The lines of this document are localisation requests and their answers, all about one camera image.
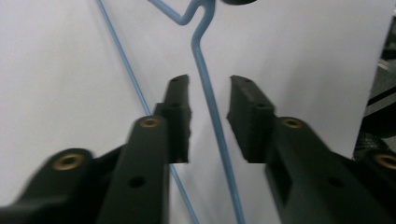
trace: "white background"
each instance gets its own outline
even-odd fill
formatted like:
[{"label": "white background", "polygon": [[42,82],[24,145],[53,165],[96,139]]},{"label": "white background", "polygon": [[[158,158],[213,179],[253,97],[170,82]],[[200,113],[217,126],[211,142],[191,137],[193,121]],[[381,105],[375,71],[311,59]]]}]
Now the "white background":
[{"label": "white background", "polygon": [[[189,74],[189,164],[176,165],[201,223],[235,223],[190,39],[148,1],[104,0],[149,106],[167,81]],[[189,1],[166,1],[180,13]],[[247,164],[225,117],[231,75],[253,79],[279,116],[307,121],[350,156],[395,2],[220,1],[203,38],[247,223],[278,223],[263,165]],[[0,2],[0,204],[16,199],[48,156],[69,147],[100,156],[144,116],[94,0]],[[171,223],[190,223],[171,181]]]}]

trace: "black object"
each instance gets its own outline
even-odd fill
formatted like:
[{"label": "black object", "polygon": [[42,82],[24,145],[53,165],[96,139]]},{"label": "black object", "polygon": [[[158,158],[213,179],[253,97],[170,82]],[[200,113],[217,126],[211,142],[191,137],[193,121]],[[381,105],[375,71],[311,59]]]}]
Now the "black object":
[{"label": "black object", "polygon": [[228,5],[246,5],[250,4],[252,2],[255,2],[256,0],[222,0],[224,3]]},{"label": "black object", "polygon": [[168,223],[168,164],[188,158],[188,83],[174,78],[156,115],[138,119],[124,146],[96,159],[80,148],[49,158],[21,197],[0,208],[0,223]]},{"label": "black object", "polygon": [[366,153],[372,150],[389,151],[390,148],[387,143],[384,142],[380,137],[360,132],[358,140],[356,140],[355,149],[353,151],[353,160],[361,161],[364,159]]},{"label": "black object", "polygon": [[228,120],[244,158],[266,163],[283,223],[396,222],[393,153],[372,150],[360,161],[341,157],[303,121],[271,114],[274,107],[250,79],[233,76],[232,85]]},{"label": "black object", "polygon": [[378,94],[377,96],[371,98],[369,100],[369,102],[367,103],[367,105],[372,105],[372,104],[374,104],[374,103],[376,103],[376,102],[378,102],[378,101],[380,101],[380,100],[382,100],[382,99],[384,99],[384,98],[386,98],[386,97],[388,97],[388,96],[390,96],[390,95],[392,95],[394,93],[396,93],[396,86],[394,86],[394,87],[392,87],[392,88],[390,88],[390,89]]},{"label": "black object", "polygon": [[395,136],[396,102],[364,117],[361,122],[361,131],[375,134],[381,138]]},{"label": "black object", "polygon": [[385,41],[384,49],[382,50],[381,59],[383,60],[394,60],[396,59],[396,18],[392,18],[392,22],[389,27],[387,40]]}]

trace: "brass insert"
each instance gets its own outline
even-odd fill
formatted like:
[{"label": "brass insert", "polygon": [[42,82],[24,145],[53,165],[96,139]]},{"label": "brass insert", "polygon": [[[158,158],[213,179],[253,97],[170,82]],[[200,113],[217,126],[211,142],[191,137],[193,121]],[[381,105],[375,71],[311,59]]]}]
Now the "brass insert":
[{"label": "brass insert", "polygon": [[144,128],[154,128],[158,126],[161,122],[158,119],[144,119],[140,122],[140,126]]},{"label": "brass insert", "polygon": [[374,157],[375,161],[389,169],[396,170],[396,157],[387,154],[378,154]]},{"label": "brass insert", "polygon": [[297,119],[283,119],[283,125],[289,128],[303,128],[303,123]]},{"label": "brass insert", "polygon": [[84,157],[77,153],[70,153],[59,158],[53,163],[53,169],[59,171],[71,170],[80,166],[84,162]]}]

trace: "hole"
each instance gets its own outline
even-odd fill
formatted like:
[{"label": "hole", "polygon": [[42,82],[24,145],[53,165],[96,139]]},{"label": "hole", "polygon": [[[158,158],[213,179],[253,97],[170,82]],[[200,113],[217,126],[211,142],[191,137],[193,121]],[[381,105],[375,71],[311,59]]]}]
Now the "hole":
[{"label": "hole", "polygon": [[303,123],[297,119],[284,119],[283,124],[290,128],[302,128]]},{"label": "hole", "polygon": [[70,157],[70,158],[66,158],[62,161],[63,165],[70,165],[73,164],[76,161],[76,158],[74,157]]},{"label": "hole", "polygon": [[332,185],[335,188],[342,188],[344,186],[343,181],[338,179],[337,177],[330,176],[327,178],[327,181],[329,182],[330,185]]},{"label": "hole", "polygon": [[396,170],[396,157],[388,154],[375,155],[375,161],[391,170]]},{"label": "hole", "polygon": [[143,185],[145,185],[145,178],[143,176],[134,177],[129,181],[129,187],[133,189],[141,188]]},{"label": "hole", "polygon": [[59,171],[71,170],[79,167],[84,162],[84,157],[77,153],[70,153],[59,158],[53,163],[53,169]]},{"label": "hole", "polygon": [[140,122],[140,126],[145,128],[153,128],[160,124],[158,119],[144,119]]},{"label": "hole", "polygon": [[395,165],[396,166],[396,160],[395,159],[391,159],[391,158],[384,158],[383,159],[385,163],[391,164],[391,165]]}]

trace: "blue wire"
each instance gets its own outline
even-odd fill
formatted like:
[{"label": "blue wire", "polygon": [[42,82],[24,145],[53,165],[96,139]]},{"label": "blue wire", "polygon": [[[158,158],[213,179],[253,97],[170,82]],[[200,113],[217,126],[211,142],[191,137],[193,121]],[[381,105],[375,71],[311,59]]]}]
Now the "blue wire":
[{"label": "blue wire", "polygon": [[[126,70],[128,71],[129,77],[132,81],[132,83],[134,84],[134,89],[136,90],[137,96],[139,97],[140,100],[140,104],[143,106],[143,109],[145,110],[146,115],[150,116],[151,112],[149,110],[149,106],[146,102],[146,99],[139,87],[139,83],[137,82],[136,77],[134,76],[134,72],[132,70],[131,65],[128,62],[128,59],[126,58],[125,52],[122,49],[122,45],[119,41],[119,38],[117,37],[116,31],[114,30],[113,25],[111,24],[111,20],[110,18],[107,16],[107,12],[105,10],[105,7],[102,3],[102,0],[97,0],[98,6],[100,8],[100,10],[102,11],[103,17],[105,18],[106,24],[108,29],[110,30],[110,33],[113,37],[114,43],[117,46],[117,50],[119,51],[119,54],[122,58],[122,61],[124,63],[124,66],[126,68]],[[180,195],[184,201],[184,204],[186,204],[187,210],[190,213],[191,219],[193,221],[194,224],[198,224],[198,218],[195,215],[194,209],[192,208],[191,202],[189,200],[189,197],[186,193],[186,190],[184,190],[183,184],[181,183],[181,180],[177,174],[177,170],[175,168],[175,166],[173,164],[169,164],[170,170],[171,170],[171,174],[172,177],[175,179],[175,182],[177,184],[178,190],[180,191]]]},{"label": "blue wire", "polygon": [[224,171],[227,177],[228,187],[230,189],[231,197],[233,200],[233,210],[235,211],[236,220],[239,224],[245,223],[245,218],[242,210],[242,204],[239,200],[238,188],[236,186],[235,177],[233,176],[233,167],[230,160],[227,144],[224,138],[224,132],[221,127],[221,121],[219,117],[219,111],[216,104],[215,95],[213,88],[210,83],[210,77],[207,72],[205,59],[201,51],[201,38],[204,35],[207,27],[213,19],[215,14],[215,0],[191,0],[186,12],[183,16],[180,16],[172,8],[166,5],[161,0],[149,0],[154,6],[161,10],[166,16],[175,21],[179,25],[188,24],[195,11],[198,7],[204,7],[205,14],[195,30],[191,39],[191,50],[195,59],[195,63],[198,67],[199,75],[204,89],[206,103],[209,108],[210,118],[212,119],[212,125],[215,130],[216,138],[218,141],[219,152],[224,167]]}]

